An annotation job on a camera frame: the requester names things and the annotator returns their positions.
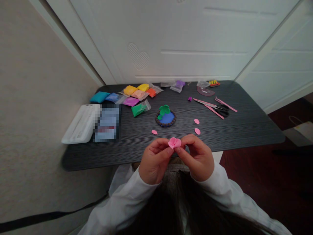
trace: plastic bag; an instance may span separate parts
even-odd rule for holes
[[[148,100],[145,100],[144,102],[134,106],[131,108],[131,111],[133,112],[134,117],[138,116],[141,113],[144,113],[151,109],[151,105]]]
[[[125,87],[123,91],[118,92],[118,93],[120,93],[120,94],[122,94],[122,95],[126,95],[126,96],[129,97],[129,96],[130,96],[132,93],[134,93],[136,90],[137,90],[136,87],[129,85],[129,86]]]
[[[110,95],[108,95],[105,100],[107,101],[112,101],[115,104],[121,104],[124,100],[126,100],[127,96],[125,95],[119,95],[116,93],[112,93]]]
[[[150,88],[147,90],[150,97],[155,97],[158,93],[163,91],[160,87],[153,85],[152,83],[149,83]]]
[[[161,82],[160,87],[169,87],[169,86],[175,86],[176,82],[175,81],[168,81],[168,82]]]
[[[198,81],[197,86],[202,87],[202,88],[206,88],[208,87],[210,84],[206,81]]]
[[[144,92],[142,90],[136,90],[134,93],[132,93],[132,97],[137,98],[140,101],[143,101],[147,96],[149,95],[148,92]]]
[[[146,84],[146,83],[141,84],[139,87],[137,87],[137,89],[146,92],[149,89],[149,84]]]
[[[178,93],[182,92],[183,87],[171,86],[170,90],[176,91]]]
[[[98,91],[93,97],[91,97],[90,102],[102,103],[108,95],[110,95],[110,93]]]
[[[183,81],[177,81],[176,82],[176,87],[178,87],[178,88],[183,88],[184,86],[186,85],[186,83],[185,82],[183,82]]]
[[[138,102],[139,102],[139,100],[136,99],[136,98],[127,97],[127,98],[124,100],[123,104],[128,105],[128,106],[131,106],[131,107],[134,107]]]

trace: black table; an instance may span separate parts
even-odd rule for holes
[[[122,120],[119,142],[88,142],[68,145],[62,158],[62,166],[67,171],[83,170],[104,166],[139,162],[144,149],[156,138],[182,138],[199,128],[198,136],[213,152],[228,149],[246,148],[284,142],[285,136],[275,123],[262,111],[243,88],[233,81],[221,81],[221,85],[209,88],[216,96],[238,112],[230,110],[229,117],[222,120],[204,105],[189,102],[192,98],[218,104],[215,96],[203,96],[196,90],[196,82],[184,86],[179,94],[169,87],[156,95],[148,97],[151,109],[133,117],[131,107],[122,105]],[[126,85],[110,85],[98,91],[118,92]],[[155,116],[162,105],[169,105],[177,115],[177,121],[170,127],[161,127]]]

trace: long dark hair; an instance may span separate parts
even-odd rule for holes
[[[168,192],[165,186],[167,182],[163,181],[136,215],[135,221],[115,234],[182,235],[182,210],[187,218],[187,229],[193,235],[264,235],[264,231],[276,234],[255,221],[221,210],[217,202],[191,178],[189,172],[178,171],[176,176],[174,193]]]

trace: white shirt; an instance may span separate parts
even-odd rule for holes
[[[215,163],[209,179],[197,182],[215,201],[223,205],[223,210],[237,213],[255,220],[277,234],[291,235],[279,221],[271,219],[255,201],[244,194],[239,185],[228,179],[225,169]],[[131,164],[118,167],[110,189],[110,198],[95,207],[78,235],[106,234],[112,229],[122,229],[130,225],[135,215],[145,206],[158,184],[146,184]]]

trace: hand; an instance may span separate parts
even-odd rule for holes
[[[189,134],[181,139],[180,148],[175,148],[180,159],[189,167],[191,176],[199,182],[207,180],[214,170],[214,159],[211,149],[198,137]],[[184,150],[189,147],[190,154]]]
[[[169,140],[158,138],[143,152],[139,166],[139,175],[147,184],[159,184],[174,150],[169,147]]]

